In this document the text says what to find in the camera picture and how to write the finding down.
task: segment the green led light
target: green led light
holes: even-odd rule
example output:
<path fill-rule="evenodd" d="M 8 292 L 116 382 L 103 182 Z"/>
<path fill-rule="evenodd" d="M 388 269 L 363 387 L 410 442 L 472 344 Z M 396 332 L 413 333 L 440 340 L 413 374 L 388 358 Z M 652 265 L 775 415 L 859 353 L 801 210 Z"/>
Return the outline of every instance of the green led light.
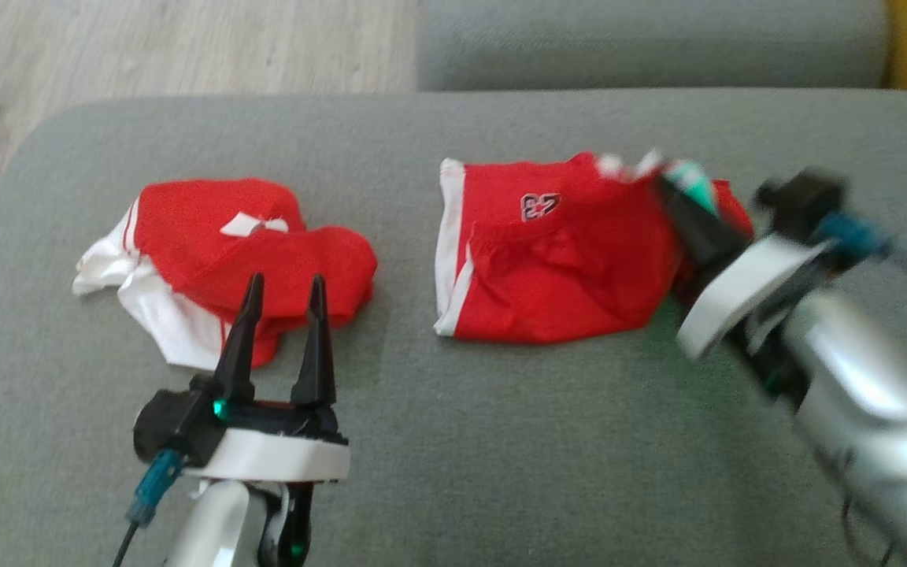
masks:
<path fill-rule="evenodd" d="M 226 399 L 217 399 L 215 402 L 212 402 L 212 411 L 219 419 L 226 420 L 226 417 L 229 417 L 228 413 L 230 412 L 230 405 L 227 403 Z"/>

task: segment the red fabric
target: red fabric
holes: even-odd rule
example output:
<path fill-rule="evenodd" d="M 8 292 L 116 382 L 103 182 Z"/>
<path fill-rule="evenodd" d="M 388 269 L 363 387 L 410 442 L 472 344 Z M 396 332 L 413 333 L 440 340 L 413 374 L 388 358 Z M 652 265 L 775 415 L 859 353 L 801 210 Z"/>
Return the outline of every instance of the red fabric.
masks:
<path fill-rule="evenodd" d="M 466 165 L 457 273 L 468 250 L 475 270 L 454 336 L 548 344 L 645 326 L 681 263 L 652 179 L 604 179 L 593 154 Z M 728 185 L 716 191 L 751 226 Z"/>
<path fill-rule="evenodd" d="M 284 219 L 289 230 L 261 229 L 246 237 L 220 232 L 238 213 Z M 177 180 L 145 187 L 134 246 L 151 258 L 174 291 L 228 324 L 252 274 L 264 273 L 253 366 L 274 358 L 281 333 L 306 326 L 314 274 L 324 276 L 328 315 L 331 325 L 339 326 L 370 300 L 377 269 L 363 236 L 339 226 L 307 231 L 292 191 L 257 179 Z"/>

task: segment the gray ottoman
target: gray ottoman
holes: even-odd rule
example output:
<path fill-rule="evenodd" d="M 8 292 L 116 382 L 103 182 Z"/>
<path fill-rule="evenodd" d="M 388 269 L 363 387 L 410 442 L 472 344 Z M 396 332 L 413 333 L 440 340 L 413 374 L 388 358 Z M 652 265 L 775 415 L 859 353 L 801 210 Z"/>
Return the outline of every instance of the gray ottoman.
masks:
<path fill-rule="evenodd" d="M 287 183 L 310 225 L 374 244 L 376 296 L 335 333 L 350 480 L 317 489 L 312 566 L 839 567 L 839 493 L 745 369 L 692 364 L 676 310 L 645 330 L 551 347 L 433 336 L 439 162 L 699 159 L 751 195 L 820 164 L 907 243 L 907 94 L 655 90 L 138 100 L 31 134 L 0 190 L 0 566 L 109 564 L 144 466 L 137 410 L 190 371 L 105 293 L 69 293 L 83 249 L 141 187 L 176 177 Z M 907 279 L 842 282 L 907 344 Z M 258 395 L 288 396 L 303 333 Z M 180 481 L 129 565 L 159 565 L 188 514 Z M 878 542 L 865 542 L 872 552 Z"/>
<path fill-rule="evenodd" d="M 418 87 L 877 87 L 884 0 L 423 0 Z"/>

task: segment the gray sofa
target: gray sofa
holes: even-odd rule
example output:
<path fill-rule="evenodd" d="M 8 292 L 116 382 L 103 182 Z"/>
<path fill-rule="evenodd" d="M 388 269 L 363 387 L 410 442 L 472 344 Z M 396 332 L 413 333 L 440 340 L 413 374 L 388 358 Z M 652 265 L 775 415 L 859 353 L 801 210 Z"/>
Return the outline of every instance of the gray sofa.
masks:
<path fill-rule="evenodd" d="M 883 0 L 423 0 L 425 91 L 878 87 Z"/>
<path fill-rule="evenodd" d="M 195 176 L 286 183 L 310 225 L 350 226 L 380 258 L 375 298 L 335 332 L 352 474 L 317 489 L 310 566 L 850 564 L 841 495 L 785 409 L 728 353 L 685 359 L 673 306 L 645 330 L 551 347 L 432 334 L 443 158 L 652 146 L 699 159 L 741 198 L 827 166 L 907 244 L 904 93 L 133 100 L 41 125 L 0 187 L 0 566 L 110 564 L 144 470 L 132 421 L 191 373 L 113 294 L 73 298 L 73 265 L 145 184 Z M 906 277 L 865 265 L 842 286 L 907 346 Z M 288 396 L 302 339 L 257 372 L 259 396 Z M 192 488 L 167 495 L 127 565 L 162 563 Z"/>

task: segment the wooden floor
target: wooden floor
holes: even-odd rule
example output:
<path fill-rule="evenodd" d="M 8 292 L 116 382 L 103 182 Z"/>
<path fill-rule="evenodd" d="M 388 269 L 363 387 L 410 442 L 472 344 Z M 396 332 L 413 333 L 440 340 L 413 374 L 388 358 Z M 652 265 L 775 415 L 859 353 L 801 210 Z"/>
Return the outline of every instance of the wooden floor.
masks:
<path fill-rule="evenodd" d="M 0 172 L 83 102 L 407 92 L 415 0 L 0 0 Z"/>

